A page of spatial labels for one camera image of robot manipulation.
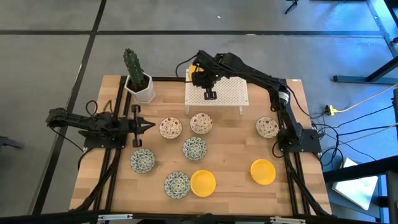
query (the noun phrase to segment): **small decorative dish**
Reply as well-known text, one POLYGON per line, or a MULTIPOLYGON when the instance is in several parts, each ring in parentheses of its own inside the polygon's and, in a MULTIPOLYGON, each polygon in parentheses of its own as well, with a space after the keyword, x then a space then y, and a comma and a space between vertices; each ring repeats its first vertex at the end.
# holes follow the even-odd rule
POLYGON ((198 161, 207 153, 206 142, 198 137, 192 137, 185 141, 182 151, 184 156, 192 161, 198 161))
POLYGON ((149 172, 155 165, 155 155, 149 149, 139 149, 135 151, 130 160, 131 168, 139 173, 149 172))
POLYGON ((185 197, 190 189, 191 186, 188 176, 180 171, 169 174, 164 182, 164 190, 167 196, 173 199, 185 197))
POLYGON ((206 134, 213 128, 213 119, 205 113, 198 113, 193 115, 190 125, 194 133, 206 134))
POLYGON ((182 123, 177 118, 165 118, 159 125, 159 131, 164 138, 175 139, 182 132, 182 123))
POLYGON ((273 138, 278 135, 279 125, 273 118, 263 116, 256 122, 257 132, 264 138, 273 138))

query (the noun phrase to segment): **black robotic arm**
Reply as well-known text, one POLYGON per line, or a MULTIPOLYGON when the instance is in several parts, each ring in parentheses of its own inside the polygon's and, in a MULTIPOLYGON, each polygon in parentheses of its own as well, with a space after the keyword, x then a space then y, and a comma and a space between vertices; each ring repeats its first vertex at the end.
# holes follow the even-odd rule
POLYGON ((82 130, 79 133, 86 137, 84 146, 88 148, 124 148, 127 134, 133 133, 134 147, 141 147, 140 134, 155 126, 138 116, 141 112, 139 105, 132 105, 134 119, 126 117, 117 118, 110 112, 102 112, 87 117, 74 113, 67 113, 63 108, 51 109, 46 119, 50 128, 72 126, 82 130))
POLYGON ((303 129, 294 117, 290 107, 290 91, 286 80, 274 78, 270 75, 251 68, 232 53, 210 56, 200 50, 193 65, 202 68, 192 74, 192 84, 206 90, 206 100, 214 100, 217 93, 212 91, 214 84, 222 77, 243 78, 269 92, 271 111, 278 112, 286 125, 279 132, 280 146, 289 152, 320 152, 321 147, 318 134, 312 129, 303 129))

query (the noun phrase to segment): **wooden table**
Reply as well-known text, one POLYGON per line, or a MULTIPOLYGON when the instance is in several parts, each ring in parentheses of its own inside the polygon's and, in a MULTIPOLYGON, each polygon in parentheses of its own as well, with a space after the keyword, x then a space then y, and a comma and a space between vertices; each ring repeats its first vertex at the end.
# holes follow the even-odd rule
MULTIPOLYGON (((98 108, 116 94, 120 76, 106 75, 98 96, 98 108)), ((298 97, 302 108, 307 110, 303 86, 300 80, 288 80, 288 85, 298 97)), ((147 174, 137 174, 130 167, 130 158, 136 148, 132 147, 133 136, 129 135, 127 146, 122 150, 117 181, 114 189, 112 212, 173 213, 215 215, 292 215, 289 188, 283 159, 272 156, 271 147, 276 139, 264 139, 258 135, 256 120, 270 116, 269 94, 266 90, 248 84, 249 107, 241 116, 238 110, 224 107, 192 108, 185 115, 183 82, 154 82, 156 97, 149 105, 141 105, 141 115, 157 124, 141 136, 143 148, 150 149, 156 157, 154 168, 147 174), (213 129, 200 136, 208 145, 207 155, 200 161, 189 161, 182 152, 186 139, 197 136, 190 129, 190 118, 198 112, 209 114, 214 121, 213 129), (176 139, 165 139, 159 133, 160 122, 169 116, 178 118, 183 132, 176 139), (264 158, 273 163, 276 179, 270 185, 259 185, 250 175, 250 166, 256 159, 264 158), (164 180, 173 171, 182 171, 189 177, 197 170, 206 169, 216 177, 216 190, 209 197, 200 198, 189 192, 182 199, 171 199, 164 191, 164 180)), ((123 93, 124 105, 126 91, 123 93)), ((310 120, 292 100, 292 109, 298 122, 310 128, 310 120)), ((305 183, 324 210, 331 212, 321 165, 311 153, 301 153, 305 183)), ((70 208, 79 206, 93 190, 100 175, 104 149, 94 149, 81 162, 70 208)), ((101 208, 108 186, 104 187, 101 208)), ((296 186, 298 209, 303 213, 300 191, 296 186)))

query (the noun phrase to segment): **yellow bowl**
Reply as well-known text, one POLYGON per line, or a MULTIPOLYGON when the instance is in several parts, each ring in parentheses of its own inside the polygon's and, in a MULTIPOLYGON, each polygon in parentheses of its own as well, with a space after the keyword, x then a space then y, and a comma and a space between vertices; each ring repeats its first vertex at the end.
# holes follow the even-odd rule
POLYGON ((199 197, 207 197, 216 189, 216 179, 207 170, 198 170, 191 176, 192 192, 199 197))
POLYGON ((275 167, 266 159, 258 159, 251 164, 251 177, 258 184, 267 185, 275 180, 275 167))

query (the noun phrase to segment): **gray floor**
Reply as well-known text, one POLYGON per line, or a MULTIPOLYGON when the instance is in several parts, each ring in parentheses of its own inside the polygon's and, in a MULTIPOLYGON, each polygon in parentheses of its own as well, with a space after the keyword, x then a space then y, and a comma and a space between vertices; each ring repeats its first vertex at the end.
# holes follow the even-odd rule
MULTIPOLYGON (((372 0, 388 33, 396 26, 382 0, 372 0)), ((91 29, 100 1, 0 1, 0 29, 91 29)), ((301 0, 288 15, 288 1, 108 1, 100 30, 378 30, 365 2, 301 0)), ((45 126, 48 110, 66 105, 75 81, 87 36, 0 36, 0 135, 26 143, 25 149, 0 151, 0 217, 23 215, 37 190, 54 133, 45 126)), ((334 83, 333 75, 366 76, 392 58, 381 37, 238 36, 238 35, 120 35, 97 36, 88 62, 75 113, 97 97, 103 75, 126 75, 125 48, 134 49, 144 70, 153 76, 173 76, 175 66, 198 49, 210 54, 233 52, 248 65, 279 78, 300 78, 311 113, 325 104, 343 109, 387 88, 383 85, 334 83)), ((398 71, 389 74, 396 77, 398 71)), ((390 104, 392 92, 346 113, 325 117, 340 124, 390 104)), ((340 133, 394 123, 393 110, 362 119, 340 133)), ((341 140, 349 140, 352 135, 341 140)), ((67 136, 83 138, 70 128, 67 136)), ((322 146, 334 145, 324 137, 322 146)), ((391 129, 351 144, 376 159, 397 154, 391 129)), ((345 156, 371 159, 346 146, 345 156)), ((81 152, 65 142, 44 212, 66 211, 81 152)), ((342 217, 361 218, 341 212, 342 217)))

